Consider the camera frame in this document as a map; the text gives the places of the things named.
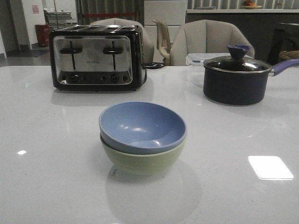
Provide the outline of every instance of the pot lid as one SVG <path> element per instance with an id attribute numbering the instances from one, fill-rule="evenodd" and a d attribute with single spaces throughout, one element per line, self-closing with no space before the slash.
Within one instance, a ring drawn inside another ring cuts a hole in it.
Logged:
<path id="1" fill-rule="evenodd" d="M 204 66 L 217 71 L 230 73 L 262 73 L 271 70 L 271 65 L 251 57 L 244 57 L 249 46 L 228 46 L 230 56 L 220 56 L 204 61 Z"/>

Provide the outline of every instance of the blue bowl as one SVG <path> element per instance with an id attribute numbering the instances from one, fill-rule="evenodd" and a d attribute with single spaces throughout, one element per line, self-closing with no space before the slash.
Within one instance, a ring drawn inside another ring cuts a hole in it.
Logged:
<path id="1" fill-rule="evenodd" d="M 105 109 L 99 126 L 106 144 L 128 154 L 165 152 L 182 143 L 187 132 L 175 112 L 146 102 L 125 102 Z"/>

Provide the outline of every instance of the green bowl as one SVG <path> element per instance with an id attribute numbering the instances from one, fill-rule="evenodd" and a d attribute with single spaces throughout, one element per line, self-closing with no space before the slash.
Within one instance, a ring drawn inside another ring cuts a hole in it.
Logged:
<path id="1" fill-rule="evenodd" d="M 122 170 L 137 175 L 150 175 L 170 167 L 183 151 L 185 140 L 178 146 L 156 154 L 128 154 L 115 150 L 101 139 L 108 158 Z"/>

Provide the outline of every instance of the saucepan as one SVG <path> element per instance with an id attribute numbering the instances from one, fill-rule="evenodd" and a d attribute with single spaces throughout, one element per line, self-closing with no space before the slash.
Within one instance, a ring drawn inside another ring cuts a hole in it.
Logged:
<path id="1" fill-rule="evenodd" d="M 251 105 L 262 101 L 268 77 L 299 65 L 299 59 L 282 61 L 271 66 L 267 62 L 246 57 L 249 46 L 229 45 L 228 50 L 230 56 L 204 61 L 204 94 L 224 104 Z"/>

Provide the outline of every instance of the floor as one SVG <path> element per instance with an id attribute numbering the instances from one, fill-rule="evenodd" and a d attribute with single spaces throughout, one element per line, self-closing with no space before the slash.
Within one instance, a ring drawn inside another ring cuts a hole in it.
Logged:
<path id="1" fill-rule="evenodd" d="M 43 54 L 40 56 L 37 56 L 38 54 L 32 54 L 38 52 L 43 52 Z M 9 52 L 7 53 L 7 58 L 0 58 L 0 67 L 16 65 L 50 65 L 49 47 L 38 47 L 36 49 L 32 49 L 31 52 L 21 52 L 21 54 L 18 54 L 18 52 Z"/>

